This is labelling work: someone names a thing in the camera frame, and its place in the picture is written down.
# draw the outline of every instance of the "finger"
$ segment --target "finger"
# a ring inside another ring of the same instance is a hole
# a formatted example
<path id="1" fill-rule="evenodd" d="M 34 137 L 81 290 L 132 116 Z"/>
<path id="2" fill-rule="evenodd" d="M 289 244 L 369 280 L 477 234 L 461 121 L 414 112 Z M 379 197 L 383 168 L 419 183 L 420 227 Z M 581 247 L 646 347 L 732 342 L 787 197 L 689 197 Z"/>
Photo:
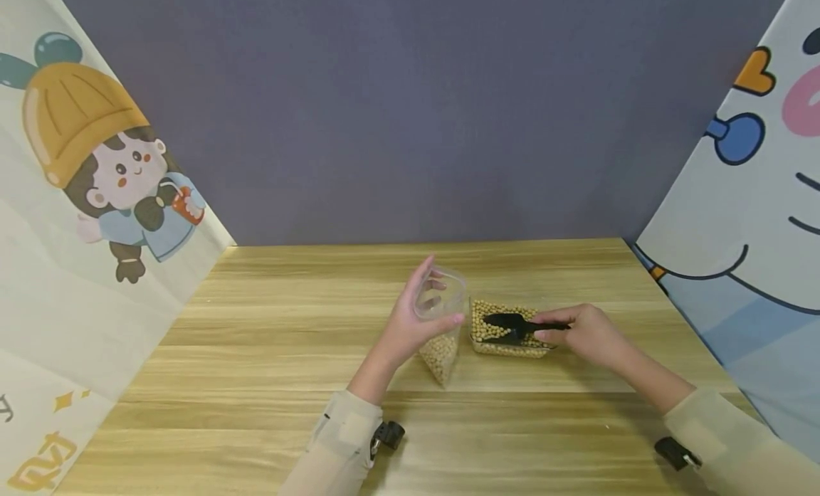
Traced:
<path id="1" fill-rule="evenodd" d="M 435 297 L 432 297 L 432 298 L 430 298 L 430 300 L 426 300 L 426 301 L 422 302 L 421 304 L 419 304 L 419 311 L 420 312 L 430 311 L 430 309 L 432 309 L 433 307 L 438 306 L 439 302 L 441 302 L 441 297 L 439 297 L 438 295 L 435 296 Z"/>
<path id="2" fill-rule="evenodd" d="M 447 284 L 441 282 L 440 280 L 428 279 L 424 281 L 424 285 L 421 286 L 421 291 L 425 292 L 428 290 L 447 290 Z"/>
<path id="3" fill-rule="evenodd" d="M 530 322 L 532 323 L 566 323 L 575 322 L 578 314 L 581 314 L 583 304 L 572 307 L 561 307 L 552 311 L 541 311 L 536 314 Z"/>
<path id="4" fill-rule="evenodd" d="M 436 318 L 426 323 L 428 328 L 435 331 L 436 336 L 457 329 L 464 322 L 464 314 L 458 313 L 447 317 Z"/>
<path id="5" fill-rule="evenodd" d="M 536 330 L 533 335 L 535 339 L 551 345 L 563 345 L 567 343 L 568 330 Z"/>
<path id="6" fill-rule="evenodd" d="M 423 262 L 417 266 L 412 275 L 410 275 L 408 282 L 406 282 L 404 291 L 401 292 L 402 297 L 412 298 L 416 294 L 416 291 L 421 289 L 421 285 L 424 283 L 427 273 L 430 273 L 430 267 L 433 265 L 435 259 L 432 254 L 428 255 L 427 259 L 423 260 Z"/>

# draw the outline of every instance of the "black-haired cartoon girl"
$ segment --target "black-haired cartoon girl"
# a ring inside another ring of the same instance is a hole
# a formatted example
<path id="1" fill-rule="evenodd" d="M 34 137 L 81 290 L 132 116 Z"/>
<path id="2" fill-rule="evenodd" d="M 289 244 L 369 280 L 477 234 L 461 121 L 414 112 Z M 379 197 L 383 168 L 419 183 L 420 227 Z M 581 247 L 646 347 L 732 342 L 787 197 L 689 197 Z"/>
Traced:
<path id="1" fill-rule="evenodd" d="M 36 67 L 0 53 L 0 84 L 26 91 L 23 128 L 48 182 L 80 211 L 80 237 L 108 241 L 117 280 L 133 284 L 142 247 L 171 258 L 206 204 L 123 86 L 81 59 L 74 39 L 47 33 Z"/>

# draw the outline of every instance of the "cartoon bunny ears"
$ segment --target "cartoon bunny ears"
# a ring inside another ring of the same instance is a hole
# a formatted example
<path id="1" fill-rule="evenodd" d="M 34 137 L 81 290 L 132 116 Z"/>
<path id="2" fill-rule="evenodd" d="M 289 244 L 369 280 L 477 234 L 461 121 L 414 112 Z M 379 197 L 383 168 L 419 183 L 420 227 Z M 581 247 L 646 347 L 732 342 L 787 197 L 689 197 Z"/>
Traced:
<path id="1" fill-rule="evenodd" d="M 79 63 L 83 49 L 73 38 L 64 33 L 49 32 L 34 44 L 34 61 L 37 66 L 12 55 L 0 53 L 0 85 L 25 90 L 38 70 L 54 63 Z"/>

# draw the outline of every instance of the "wooden tabletop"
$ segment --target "wooden tabletop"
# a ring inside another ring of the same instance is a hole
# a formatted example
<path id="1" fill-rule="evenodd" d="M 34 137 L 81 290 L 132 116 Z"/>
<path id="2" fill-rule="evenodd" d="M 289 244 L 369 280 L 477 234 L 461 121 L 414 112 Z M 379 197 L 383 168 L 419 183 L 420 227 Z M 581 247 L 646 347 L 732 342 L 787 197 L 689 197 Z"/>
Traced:
<path id="1" fill-rule="evenodd" d="M 58 489 L 61 496 L 274 495 L 425 255 L 469 291 L 593 302 L 637 345 L 745 408 L 740 392 L 624 242 L 228 249 Z M 447 390 L 419 358 L 385 419 L 406 428 L 363 495 L 702 495 L 654 455 L 660 418 L 561 349 L 476 354 L 463 331 Z"/>

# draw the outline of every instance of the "beige sleeve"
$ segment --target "beige sleeve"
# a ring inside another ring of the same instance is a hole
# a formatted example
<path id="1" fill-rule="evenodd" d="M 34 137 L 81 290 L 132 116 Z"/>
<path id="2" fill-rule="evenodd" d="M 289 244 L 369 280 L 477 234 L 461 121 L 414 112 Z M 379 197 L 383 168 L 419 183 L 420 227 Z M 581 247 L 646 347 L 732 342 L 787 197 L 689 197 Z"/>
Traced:
<path id="1" fill-rule="evenodd" d="M 721 496 L 820 495 L 820 465 L 717 393 L 698 389 L 664 421 Z"/>
<path id="2" fill-rule="evenodd" d="M 382 409 L 341 391 L 330 398 L 279 496 L 356 496 L 373 466 L 370 442 Z"/>

